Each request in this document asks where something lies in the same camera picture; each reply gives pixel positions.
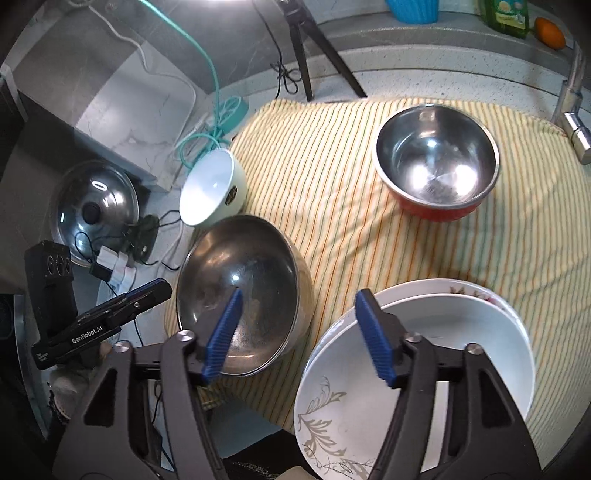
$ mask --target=pot lid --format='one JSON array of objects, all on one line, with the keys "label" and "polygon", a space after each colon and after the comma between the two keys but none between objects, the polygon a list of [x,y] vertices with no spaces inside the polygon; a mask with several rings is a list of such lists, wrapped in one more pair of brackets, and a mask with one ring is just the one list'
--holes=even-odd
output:
[{"label": "pot lid", "polygon": [[101,245],[120,251],[128,226],[138,218],[131,181],[101,160],[71,168],[55,189],[50,207],[53,240],[67,245],[72,261],[84,267],[90,266],[93,250],[98,252]]}]

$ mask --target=steel faucet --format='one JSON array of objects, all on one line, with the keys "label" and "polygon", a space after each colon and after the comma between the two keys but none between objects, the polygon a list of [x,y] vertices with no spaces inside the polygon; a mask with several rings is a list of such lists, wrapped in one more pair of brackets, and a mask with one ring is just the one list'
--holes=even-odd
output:
[{"label": "steel faucet", "polygon": [[585,55],[579,44],[575,42],[569,78],[562,82],[558,104],[552,115],[552,123],[564,129],[583,165],[591,163],[591,131],[579,118],[579,108],[583,100],[581,87],[586,65]]}]

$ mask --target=white plate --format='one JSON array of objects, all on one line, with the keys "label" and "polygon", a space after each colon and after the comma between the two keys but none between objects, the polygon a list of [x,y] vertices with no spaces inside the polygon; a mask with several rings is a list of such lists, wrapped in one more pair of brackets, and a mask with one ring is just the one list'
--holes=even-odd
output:
[{"label": "white plate", "polygon": [[[453,278],[425,278],[423,280],[414,280],[406,283],[400,283],[393,287],[388,287],[374,296],[378,303],[383,307],[398,300],[407,299],[410,297],[416,297],[417,295],[426,295],[430,293],[457,293],[459,295],[469,295],[471,297],[477,297],[491,302],[501,310],[503,310],[509,317],[514,321],[517,328],[520,329],[525,338],[528,338],[527,331],[521,323],[521,318],[517,315],[517,312],[509,305],[502,297],[498,296],[492,290],[481,287],[475,283],[470,283],[463,280],[455,280]],[[330,328],[324,333],[320,341],[312,350],[306,367],[304,368],[304,374],[308,370],[310,364],[324,348],[324,346],[330,342],[341,330],[347,328],[351,323],[355,322],[355,309],[350,309],[344,313],[344,315],[337,320]],[[531,357],[531,364],[534,365],[534,357]],[[531,407],[531,402],[534,401],[532,394],[528,410]]]}]

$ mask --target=white bowl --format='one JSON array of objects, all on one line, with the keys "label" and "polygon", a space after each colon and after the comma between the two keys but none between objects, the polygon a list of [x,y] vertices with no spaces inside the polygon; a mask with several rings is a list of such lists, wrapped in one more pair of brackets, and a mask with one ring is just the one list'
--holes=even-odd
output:
[{"label": "white bowl", "polygon": [[[491,302],[501,310],[503,310],[515,323],[515,326],[521,331],[524,338],[528,339],[527,331],[521,322],[521,318],[517,312],[509,305],[509,303],[501,296],[497,295],[492,290],[484,288],[476,283],[471,283],[464,280],[457,280],[455,278],[424,278],[422,280],[413,280],[406,283],[399,283],[393,287],[388,287],[376,294],[374,294],[378,303],[384,307],[385,305],[391,304],[398,300],[407,299],[410,297],[416,297],[418,295],[426,295],[429,293],[456,293],[458,295],[468,295],[471,297],[477,297],[482,300]],[[349,309],[343,316],[337,320],[330,328],[324,333],[322,338],[312,350],[310,357],[304,368],[306,372],[320,351],[324,346],[330,342],[341,330],[347,328],[351,323],[356,322],[355,309]],[[535,371],[534,356],[531,356],[531,368]],[[534,401],[534,395],[530,398],[530,404],[528,410],[531,407],[531,403]]]},{"label": "white bowl", "polygon": [[[384,307],[407,330],[435,345],[481,344],[525,417],[535,371],[525,330],[491,302],[457,294],[403,299]],[[423,470],[439,463],[447,410],[447,383],[437,384]],[[298,389],[294,425],[300,449],[324,480],[365,480],[379,453],[398,391],[374,370],[356,322],[331,339],[309,365]]]},{"label": "white bowl", "polygon": [[208,228],[222,218],[236,215],[246,200],[244,169],[225,148],[197,161],[181,191],[180,216],[190,226]]}]

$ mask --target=lid knob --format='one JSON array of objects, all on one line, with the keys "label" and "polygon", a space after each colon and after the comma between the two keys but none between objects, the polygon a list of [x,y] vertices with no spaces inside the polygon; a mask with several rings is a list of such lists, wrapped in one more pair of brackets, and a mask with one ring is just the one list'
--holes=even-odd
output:
[{"label": "lid knob", "polygon": [[82,219],[88,225],[94,225],[100,220],[100,206],[96,202],[87,202],[82,206]]}]

